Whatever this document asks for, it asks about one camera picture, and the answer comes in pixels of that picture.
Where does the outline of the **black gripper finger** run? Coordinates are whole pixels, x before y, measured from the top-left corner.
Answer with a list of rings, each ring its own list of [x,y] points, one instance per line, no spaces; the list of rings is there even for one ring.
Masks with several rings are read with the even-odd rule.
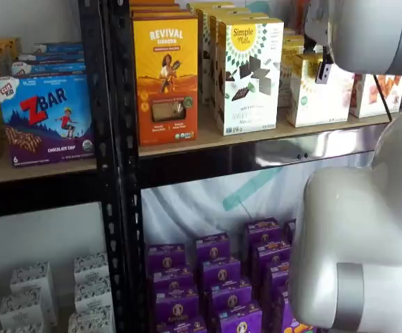
[[[315,55],[315,47],[318,45],[317,42],[304,34],[304,51],[306,54]],[[328,77],[330,75],[330,70],[333,64],[333,58],[330,54],[329,46],[322,46],[322,61],[319,63],[318,72],[316,74],[315,82],[316,84],[326,84]]]

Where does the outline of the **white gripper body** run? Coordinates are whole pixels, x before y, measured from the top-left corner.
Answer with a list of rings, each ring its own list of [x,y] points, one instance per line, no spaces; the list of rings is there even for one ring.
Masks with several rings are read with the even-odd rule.
[[[322,46],[329,46],[329,0],[311,0],[306,9],[305,35]]]

